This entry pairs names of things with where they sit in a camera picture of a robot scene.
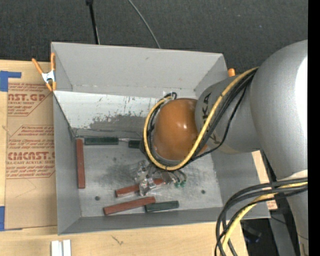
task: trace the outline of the wooden block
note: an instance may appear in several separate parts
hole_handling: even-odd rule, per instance
[[[164,183],[164,180],[162,178],[156,178],[153,180],[154,184],[160,185]],[[132,193],[139,192],[139,184],[132,185],[132,186],[127,186],[124,188],[120,188],[115,191],[115,197],[121,197],[121,196],[126,196]]]
[[[104,215],[110,215],[110,214],[115,214],[127,210],[131,210],[134,208],[146,206],[148,204],[154,204],[156,202],[156,199],[154,196],[148,196],[144,197],[138,200],[133,200],[129,202],[123,202],[119,204],[114,204],[111,206],[107,206],[103,208]]]
[[[76,164],[78,174],[78,188],[86,188],[85,178],[85,157],[84,157],[84,142],[81,138],[76,139]]]

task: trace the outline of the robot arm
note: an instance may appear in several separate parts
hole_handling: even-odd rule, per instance
[[[274,53],[258,70],[208,87],[196,103],[179,99],[162,108],[159,105],[149,154],[162,163],[158,168],[170,171],[174,170],[172,166],[188,163],[188,152],[194,145],[198,148],[193,157],[200,155],[206,144],[229,154],[262,150],[278,180],[308,170],[307,70],[308,41],[297,42]],[[203,129],[217,99],[240,78],[246,86],[223,105],[222,115],[213,115],[217,121],[213,132],[207,141],[198,143],[201,136],[197,131],[213,126],[210,122]],[[301,253],[309,255],[308,192],[288,198],[288,202],[302,244]]]

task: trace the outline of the red stick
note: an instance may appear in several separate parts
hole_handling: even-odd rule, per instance
[[[81,138],[76,139],[76,163],[78,174],[78,188],[86,188],[85,178],[85,158],[84,158],[84,143]]]
[[[123,202],[123,203],[104,207],[103,212],[104,212],[104,215],[107,216],[110,214],[115,214],[115,213],[131,210],[131,209],[146,206],[149,204],[154,204],[155,202],[156,202],[156,199],[154,196],[148,196],[148,197],[144,197],[144,198],[141,198],[138,200]]]

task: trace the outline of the black cable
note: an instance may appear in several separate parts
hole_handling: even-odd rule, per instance
[[[220,223],[222,221],[222,219],[226,218],[226,214],[227,211],[235,204],[250,199],[250,198],[255,198],[255,197],[259,197],[259,196],[263,196],[263,195],[268,195],[270,193],[288,193],[288,192],[292,192],[292,191],[296,191],[300,189],[300,187],[290,187],[290,188],[271,188],[269,190],[262,190],[262,191],[256,191],[256,192],[252,192],[250,194],[244,194],[238,198],[234,198],[233,200],[228,200],[227,203],[225,204],[223,210],[221,211],[218,219],[217,219],[217,224],[220,227]],[[219,229],[216,229],[216,235],[217,237],[219,236]]]
[[[223,228],[223,231],[222,233],[220,234],[220,225],[221,225],[221,214],[219,215],[218,217],[218,220],[216,222],[216,237],[217,237],[217,243],[216,243],[216,246],[215,246],[215,252],[214,252],[214,255],[217,255],[217,248],[219,248],[220,250],[220,253],[222,256],[225,256],[225,252],[223,251],[223,248],[222,248],[222,244],[221,244],[221,239],[222,237],[226,234],[228,228],[231,226],[231,224],[233,223],[233,221],[235,220],[235,218],[237,217],[237,215],[243,211],[245,208],[247,208],[248,206],[251,206],[251,205],[255,205],[255,204],[258,204],[258,203],[262,203],[262,202],[267,202],[267,201],[271,201],[271,200],[274,200],[274,199],[280,199],[280,198],[287,198],[287,197],[291,197],[291,196],[294,196],[294,195],[297,195],[297,194],[300,194],[300,193],[303,193],[305,192],[306,190],[308,190],[308,187],[306,187],[306,185],[302,186],[302,188],[299,188],[297,189],[296,191],[293,191],[293,192],[289,192],[287,194],[276,194],[274,195],[274,197],[271,197],[271,198],[266,198],[266,199],[262,199],[262,200],[259,200],[259,201],[256,201],[256,202],[251,202],[249,204],[247,204],[246,206],[242,207],[240,210],[238,210],[233,216],[232,218],[230,219],[229,223],[225,226],[225,228]]]
[[[235,114],[236,114],[236,112],[237,112],[237,109],[239,108],[239,105],[240,105],[241,101],[243,100],[243,98],[244,98],[244,96],[245,96],[245,93],[246,93],[246,90],[247,90],[247,87],[248,87],[247,85],[249,85],[249,82],[251,81],[251,79],[253,78],[253,76],[254,76],[254,73],[253,73],[253,74],[251,73],[251,74],[249,75],[249,77],[247,77],[247,78],[244,80],[243,84],[238,88],[238,90],[235,91],[234,96],[232,95],[231,97],[229,97],[228,101],[226,101],[225,106],[223,106],[223,108],[221,108],[221,111],[219,112],[219,114],[217,114],[217,117],[216,117],[216,119],[215,119],[215,124],[212,124],[212,125],[210,126],[210,128],[209,128],[209,131],[207,132],[207,135],[211,135],[211,134],[212,134],[211,131],[213,131],[213,130],[216,128],[218,122],[220,121],[222,115],[225,113],[225,111],[226,111],[226,109],[228,108],[228,106],[230,105],[230,103],[234,100],[235,96],[239,93],[239,91],[241,91],[241,90],[243,89],[243,87],[244,87],[243,93],[242,93],[240,99],[238,100],[236,106],[234,107],[233,112],[232,112],[232,114],[231,114],[231,116],[230,116],[230,118],[229,118],[229,120],[228,120],[228,123],[227,123],[227,125],[226,125],[223,138],[222,138],[221,142],[219,143],[219,145],[216,146],[215,148],[212,148],[212,149],[208,150],[207,152],[205,152],[205,153],[203,153],[203,154],[201,154],[201,155],[198,155],[198,156],[197,156],[198,152],[195,151],[194,156],[193,156],[193,157],[190,159],[190,161],[187,162],[184,166],[192,163],[193,161],[195,161],[195,160],[197,160],[197,159],[199,159],[199,158],[202,158],[202,157],[206,156],[207,154],[212,153],[213,151],[215,151],[215,150],[217,150],[219,147],[221,147],[221,145],[222,145],[222,144],[224,143],[224,141],[226,140],[226,137],[227,137],[227,135],[228,135],[228,131],[229,131],[231,122],[232,122],[232,120],[233,120],[233,118],[234,118],[234,116],[235,116]],[[202,143],[199,144],[197,150],[202,149],[203,146],[207,143],[208,139],[205,139],[205,138],[204,138],[203,141],[202,141]]]
[[[98,29],[97,29],[96,20],[95,20],[95,13],[94,13],[94,8],[93,8],[94,0],[85,0],[85,3],[87,6],[89,6],[89,10],[90,10],[91,23],[92,23],[92,28],[93,28],[95,44],[100,45]]]
[[[219,112],[216,114],[215,119],[213,120],[212,124],[210,125],[208,131],[206,132],[206,134],[204,135],[202,141],[200,142],[200,144],[198,145],[198,148],[196,149],[196,151],[194,152],[193,156],[195,157],[200,150],[205,146],[205,144],[207,143],[207,141],[209,140],[211,134],[214,132],[216,126],[218,125],[220,119],[222,118],[223,114],[226,112],[227,108],[229,107],[229,105],[231,104],[231,102],[234,100],[234,98],[238,95],[238,93],[243,89],[246,88],[250,82],[252,81],[255,73],[256,73],[257,69],[253,70],[252,72],[250,72],[249,74],[247,74],[245,77],[243,77],[238,83],[237,85],[234,86],[234,88],[231,90],[231,92],[229,93],[229,95],[226,97],[226,100],[224,101],[224,103],[222,104]]]
[[[277,187],[281,187],[281,186],[285,186],[285,185],[290,185],[290,184],[297,184],[297,183],[303,183],[303,182],[307,182],[308,178],[295,178],[295,179],[287,179],[287,180],[280,180],[280,181],[274,181],[274,182],[269,182],[269,183],[263,183],[263,184],[257,184],[257,185],[253,185],[253,186],[249,186],[246,187],[240,191],[238,191],[237,193],[235,193],[233,196],[231,196],[228,201],[226,202],[229,203],[230,201],[232,201],[235,198],[238,198],[241,195],[244,195],[246,193],[255,191],[255,190],[259,190],[259,189],[265,189],[268,187],[271,188],[277,188]]]
[[[280,222],[280,223],[282,223],[282,224],[287,225],[287,223],[285,223],[284,221],[282,221],[282,220],[280,220],[280,219],[277,219],[277,218],[275,218],[275,217],[273,217],[273,216],[271,216],[271,219],[273,219],[273,220],[275,220],[275,221],[277,221],[277,222]]]
[[[147,21],[145,20],[145,18],[142,16],[142,14],[140,13],[140,11],[138,10],[138,8],[135,6],[135,4],[131,1],[128,0],[128,2],[130,3],[130,5],[132,5],[132,7],[135,9],[135,11],[137,12],[137,14],[140,16],[141,20],[143,21],[143,23],[145,24],[145,26],[147,27],[147,29],[149,30],[151,36],[153,37],[153,40],[155,41],[156,45],[158,46],[159,49],[161,49],[161,46],[158,42],[158,40],[156,39],[156,36],[154,35],[154,33],[152,32],[150,26],[148,25]]]
[[[232,112],[232,114],[231,114],[231,116],[230,116],[230,118],[229,118],[229,120],[228,120],[228,123],[227,123],[227,125],[226,125],[223,138],[222,138],[221,142],[219,143],[219,145],[216,146],[215,148],[212,148],[212,149],[208,150],[207,152],[205,152],[205,153],[203,153],[203,154],[201,154],[201,155],[198,155],[198,156],[192,158],[189,163],[191,163],[191,162],[193,162],[193,161],[195,161],[195,160],[197,160],[197,159],[199,159],[199,158],[202,158],[202,157],[206,156],[207,154],[212,153],[213,151],[216,151],[218,148],[220,148],[220,147],[222,146],[222,144],[225,142],[226,137],[227,137],[227,135],[228,135],[228,131],[229,131],[229,128],[230,128],[230,125],[231,125],[231,121],[233,120],[233,118],[234,118],[234,116],[235,116],[235,114],[236,114],[236,111],[238,110],[238,107],[239,107],[242,99],[243,99],[244,96],[245,96],[246,89],[247,89],[247,87],[245,87],[245,88],[243,89],[243,93],[242,93],[239,101],[237,102],[237,104],[236,104],[236,106],[235,106],[235,108],[234,108],[234,110],[233,110],[233,112]]]
[[[294,179],[294,180],[275,181],[275,182],[272,182],[272,183],[258,184],[258,185],[255,185],[255,186],[247,187],[247,188],[242,189],[239,192],[235,193],[232,197],[230,197],[229,200],[226,202],[226,205],[229,204],[229,202],[231,202],[235,198],[239,197],[240,195],[246,194],[246,193],[248,193],[250,191],[254,191],[254,190],[257,190],[257,189],[265,189],[265,188],[268,188],[268,187],[275,188],[275,187],[279,187],[279,186],[302,183],[302,182],[307,182],[307,181],[308,181],[308,178],[297,178],[297,179]],[[222,216],[222,226],[223,226],[223,228],[225,228],[225,226],[226,226],[226,218],[227,217],[226,217],[226,213],[225,213]],[[228,245],[229,245],[229,248],[230,248],[231,252],[233,253],[233,255],[236,255],[236,252],[235,252],[235,250],[233,248],[233,245],[232,245],[231,241],[228,241]]]

